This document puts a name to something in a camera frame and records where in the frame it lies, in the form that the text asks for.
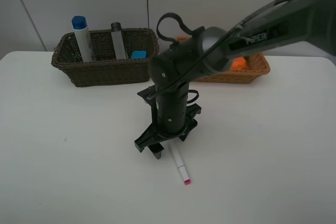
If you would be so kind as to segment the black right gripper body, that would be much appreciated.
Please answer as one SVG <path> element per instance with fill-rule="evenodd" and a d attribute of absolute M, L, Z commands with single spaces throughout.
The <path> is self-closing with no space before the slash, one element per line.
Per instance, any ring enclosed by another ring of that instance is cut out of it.
<path fill-rule="evenodd" d="M 186 107 L 186 110 L 177 118 L 160 117 L 156 106 L 151 106 L 152 123 L 135 141 L 135 147 L 139 152 L 151 144 L 162 143 L 180 138 L 183 134 L 186 122 L 194 119 L 196 115 L 201 113 L 201 107 L 193 104 Z"/>

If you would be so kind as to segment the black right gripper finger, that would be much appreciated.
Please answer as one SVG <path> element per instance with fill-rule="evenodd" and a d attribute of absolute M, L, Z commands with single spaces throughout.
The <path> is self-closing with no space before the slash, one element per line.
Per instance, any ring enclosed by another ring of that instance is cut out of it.
<path fill-rule="evenodd" d="M 183 134 L 180 135 L 180 140 L 185 141 L 191 131 L 197 127 L 197 121 L 195 119 L 188 120 Z"/>
<path fill-rule="evenodd" d="M 148 146 L 152 154 L 156 159 L 160 159 L 162 155 L 162 151 L 164 150 L 164 147 L 161 145 L 161 143 L 155 143 Z"/>

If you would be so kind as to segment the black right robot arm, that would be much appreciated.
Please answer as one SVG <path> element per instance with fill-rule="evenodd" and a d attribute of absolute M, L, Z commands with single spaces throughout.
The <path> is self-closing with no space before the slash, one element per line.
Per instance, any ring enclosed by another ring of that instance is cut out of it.
<path fill-rule="evenodd" d="M 149 62 L 153 85 L 139 92 L 151 107 L 152 122 L 134 144 L 140 152 L 149 148 L 156 158 L 162 142 L 185 140 L 197 126 L 201 107 L 188 98 L 190 82 L 228 70 L 236 58 L 302 41 L 335 55 L 335 0 L 274 0 L 229 31 L 190 30 L 179 15 L 164 17 L 176 20 L 189 38 L 169 38 L 169 49 Z"/>

